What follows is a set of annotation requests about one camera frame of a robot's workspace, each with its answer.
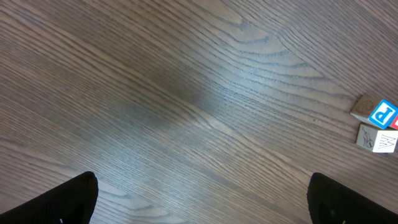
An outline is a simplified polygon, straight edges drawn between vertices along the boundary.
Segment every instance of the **wood grain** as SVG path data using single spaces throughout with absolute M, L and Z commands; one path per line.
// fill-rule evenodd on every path
M 310 223 L 313 172 L 398 212 L 353 143 L 398 101 L 393 0 L 3 1 L 0 212 L 92 170 L 92 223 Z

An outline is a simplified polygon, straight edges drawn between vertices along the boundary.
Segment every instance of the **wooden surface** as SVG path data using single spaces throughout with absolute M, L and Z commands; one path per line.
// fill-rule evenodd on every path
M 310 223 L 322 172 L 398 212 L 398 2 L 1 1 L 0 213 L 92 170 L 92 223 Z

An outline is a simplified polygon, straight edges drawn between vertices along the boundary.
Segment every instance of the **toy block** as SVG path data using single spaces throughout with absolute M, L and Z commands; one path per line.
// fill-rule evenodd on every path
M 363 95 L 350 114 L 364 123 L 386 129 L 397 116 L 398 108 L 387 100 Z
M 398 114 L 397 114 L 395 120 L 393 120 L 392 123 L 390 124 L 390 127 L 394 128 L 394 129 L 398 129 Z
M 397 140 L 398 130 L 383 130 L 362 123 L 359 126 L 356 144 L 371 152 L 392 153 L 396 148 Z

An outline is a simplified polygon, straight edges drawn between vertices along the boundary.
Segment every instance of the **black object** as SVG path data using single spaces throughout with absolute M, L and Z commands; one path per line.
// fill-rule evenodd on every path
M 398 215 L 329 177 L 314 173 L 308 187 L 313 224 L 398 224 Z
M 1 224 L 89 224 L 98 196 L 98 182 L 85 172 L 0 215 Z

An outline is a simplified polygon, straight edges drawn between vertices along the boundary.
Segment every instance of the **blue square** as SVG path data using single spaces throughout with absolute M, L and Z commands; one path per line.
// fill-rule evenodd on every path
M 386 129 L 398 114 L 398 108 L 382 100 L 369 116 L 369 120 L 381 129 Z

